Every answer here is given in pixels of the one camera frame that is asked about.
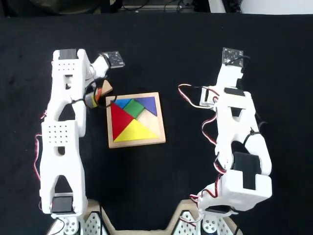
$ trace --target white robotic arm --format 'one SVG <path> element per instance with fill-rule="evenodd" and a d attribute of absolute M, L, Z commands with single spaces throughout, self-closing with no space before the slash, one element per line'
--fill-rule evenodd
<path fill-rule="evenodd" d="M 87 209 L 85 173 L 79 154 L 79 137 L 83 137 L 86 130 L 85 88 L 95 79 L 105 77 L 109 68 L 122 66 L 118 52 L 101 54 L 93 64 L 83 49 L 53 53 L 51 98 L 42 122 L 40 163 L 42 211 L 53 218 L 68 218 L 77 225 Z M 72 105 L 75 120 L 59 121 L 67 104 Z M 65 176 L 72 192 L 55 193 L 60 175 Z"/>
<path fill-rule="evenodd" d="M 247 211 L 272 195 L 271 160 L 258 129 L 253 100 L 249 92 L 236 87 L 246 58 L 242 51 L 224 48 L 216 86 L 202 87 L 199 107 L 216 112 L 208 123 L 217 120 L 217 140 L 207 138 L 216 145 L 214 167 L 220 174 L 215 183 L 190 195 L 201 218 Z M 242 143 L 247 153 L 233 152 L 233 141 Z"/>

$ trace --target blue triangle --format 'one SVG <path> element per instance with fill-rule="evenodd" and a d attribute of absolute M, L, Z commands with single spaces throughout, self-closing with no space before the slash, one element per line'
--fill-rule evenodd
<path fill-rule="evenodd" d="M 155 98 L 152 97 L 142 97 L 142 98 L 136 98 L 135 99 L 138 103 L 140 103 L 145 109 L 153 113 L 155 116 L 157 116 L 157 107 L 156 107 L 156 101 Z"/>
<path fill-rule="evenodd" d="M 132 99 L 117 99 L 114 102 L 114 104 L 118 105 L 121 109 L 123 109 L 129 103 L 129 101 L 131 101 L 131 100 Z"/>

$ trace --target tangram puzzle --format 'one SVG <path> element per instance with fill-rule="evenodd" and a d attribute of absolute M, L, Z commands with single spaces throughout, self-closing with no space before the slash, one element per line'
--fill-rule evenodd
<path fill-rule="evenodd" d="M 107 105 L 114 96 L 106 98 Z M 107 108 L 109 148 L 164 143 L 158 93 L 119 95 Z"/>

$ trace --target wooden base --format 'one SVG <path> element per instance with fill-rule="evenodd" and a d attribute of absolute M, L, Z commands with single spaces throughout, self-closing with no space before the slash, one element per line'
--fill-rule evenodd
<path fill-rule="evenodd" d="M 137 146 L 137 145 L 146 145 L 146 144 L 155 144 L 155 143 L 165 143 L 165 132 L 162 118 L 162 111 L 160 105 L 160 99 L 158 92 L 153 93 L 143 93 L 143 94 L 129 94 L 129 95 L 118 95 L 117 100 L 119 99 L 135 99 L 135 98 L 144 98 L 144 97 L 154 97 L 156 102 L 156 112 L 157 117 L 150 114 L 148 111 L 143 111 L 138 117 L 137 120 L 144 124 L 149 130 L 155 131 L 155 134 L 158 135 L 158 138 L 143 139 L 143 140 L 132 140 L 132 141 L 113 141 L 113 130 L 112 130 L 112 116 L 111 116 L 111 107 L 107 108 L 107 122 L 108 122 L 108 142 L 109 148 L 118 148 L 118 147 L 127 147 L 127 146 Z M 106 104 L 110 104 L 111 100 L 114 100 L 114 96 L 106 97 Z"/>
<path fill-rule="evenodd" d="M 94 200 L 88 200 L 88 209 L 86 212 L 86 215 L 84 219 L 87 219 L 89 214 L 92 211 L 99 211 L 99 204 L 97 201 Z M 198 217 L 198 210 L 196 205 L 191 200 L 182 200 L 179 205 L 177 206 L 172 219 L 170 220 L 169 225 L 165 230 L 152 230 L 152 231 L 145 231 L 145 230 L 116 230 L 113 224 L 110 222 L 110 219 L 104 209 L 102 209 L 102 219 L 110 233 L 110 235 L 170 235 L 172 234 L 173 229 L 175 228 L 175 225 L 179 219 L 179 216 L 181 215 L 182 211 L 190 211 L 192 216 L 194 218 Z M 226 217 L 224 218 L 226 224 L 232 231 L 232 233 L 235 232 L 237 225 L 234 223 L 234 221 Z M 238 230 L 237 235 L 243 235 L 241 230 Z"/>

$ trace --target black cloth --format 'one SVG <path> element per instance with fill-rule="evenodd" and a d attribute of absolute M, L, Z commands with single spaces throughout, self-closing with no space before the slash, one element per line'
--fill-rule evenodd
<path fill-rule="evenodd" d="M 37 205 L 34 135 L 51 90 L 52 53 L 84 48 L 93 61 L 118 50 L 126 67 L 109 72 L 113 94 L 159 92 L 165 144 L 109 149 L 105 110 L 89 110 L 80 139 L 86 194 L 119 230 L 165 229 L 181 199 L 214 182 L 214 146 L 179 83 L 215 84 L 222 48 L 251 57 L 242 84 L 262 119 L 273 196 L 233 219 L 244 234 L 303 233 L 310 212 L 312 16 L 118 14 L 0 20 L 0 229 L 44 234 L 52 219 Z M 198 102 L 200 90 L 186 93 Z M 216 124 L 207 131 L 217 136 Z"/>

